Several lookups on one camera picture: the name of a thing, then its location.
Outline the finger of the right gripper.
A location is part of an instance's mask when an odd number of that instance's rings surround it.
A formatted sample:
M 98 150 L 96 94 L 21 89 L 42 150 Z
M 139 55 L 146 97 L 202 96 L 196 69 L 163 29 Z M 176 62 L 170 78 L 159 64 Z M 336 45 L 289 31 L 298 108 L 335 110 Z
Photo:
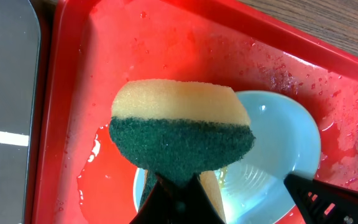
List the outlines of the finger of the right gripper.
M 288 174 L 284 185 L 307 224 L 358 224 L 358 192 Z

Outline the green yellow sponge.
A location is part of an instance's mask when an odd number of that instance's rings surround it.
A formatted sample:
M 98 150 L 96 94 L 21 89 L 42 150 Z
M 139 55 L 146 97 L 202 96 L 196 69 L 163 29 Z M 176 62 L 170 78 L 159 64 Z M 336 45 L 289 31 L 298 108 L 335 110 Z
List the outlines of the green yellow sponge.
M 126 83 L 111 108 L 109 134 L 119 152 L 145 172 L 145 203 L 159 175 L 185 186 L 197 175 L 224 218 L 215 171 L 253 147 L 250 118 L 228 86 L 176 80 Z

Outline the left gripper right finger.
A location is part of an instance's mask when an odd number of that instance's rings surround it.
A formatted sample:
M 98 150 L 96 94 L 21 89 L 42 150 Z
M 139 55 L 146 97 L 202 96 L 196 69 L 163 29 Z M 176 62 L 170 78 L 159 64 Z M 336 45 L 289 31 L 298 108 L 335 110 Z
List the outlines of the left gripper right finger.
M 194 176 L 180 189 L 183 212 L 178 212 L 178 222 L 184 224 L 226 224 L 223 200 L 214 173 Z

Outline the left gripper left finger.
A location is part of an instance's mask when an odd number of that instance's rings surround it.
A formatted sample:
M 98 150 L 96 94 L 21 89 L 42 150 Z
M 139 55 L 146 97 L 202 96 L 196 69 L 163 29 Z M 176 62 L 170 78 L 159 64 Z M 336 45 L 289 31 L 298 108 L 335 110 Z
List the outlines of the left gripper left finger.
M 157 183 L 130 224 L 169 224 L 174 220 L 178 188 L 160 174 L 155 176 Z

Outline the light blue plate top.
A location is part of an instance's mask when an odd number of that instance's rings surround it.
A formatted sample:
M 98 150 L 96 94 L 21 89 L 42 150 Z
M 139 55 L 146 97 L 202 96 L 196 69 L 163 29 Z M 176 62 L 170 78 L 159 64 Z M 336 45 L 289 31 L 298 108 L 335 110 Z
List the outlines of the light blue plate top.
M 309 112 L 268 91 L 239 91 L 256 137 L 242 160 L 216 170 L 227 223 L 302 223 L 283 181 L 292 172 L 312 179 L 321 138 Z

